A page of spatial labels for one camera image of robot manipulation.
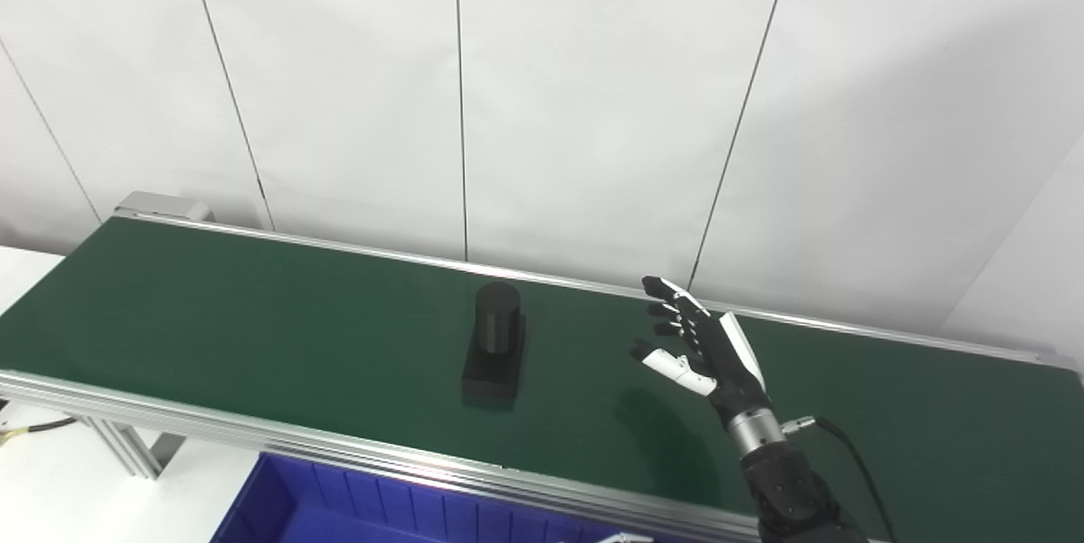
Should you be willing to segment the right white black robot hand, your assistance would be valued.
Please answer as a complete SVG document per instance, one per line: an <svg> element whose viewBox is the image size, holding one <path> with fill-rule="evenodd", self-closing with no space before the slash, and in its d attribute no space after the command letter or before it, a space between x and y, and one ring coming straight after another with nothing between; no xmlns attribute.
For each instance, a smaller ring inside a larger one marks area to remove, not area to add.
<svg viewBox="0 0 1084 543"><path fill-rule="evenodd" d="M666 277L647 275L641 281L646 295L655 299L647 307L648 314L658 318L655 334L678 337L692 354L674 355L636 339L631 357L667 380L704 396L725 426L736 417L773 409L754 350L733 313L717 316Z"/></svg>

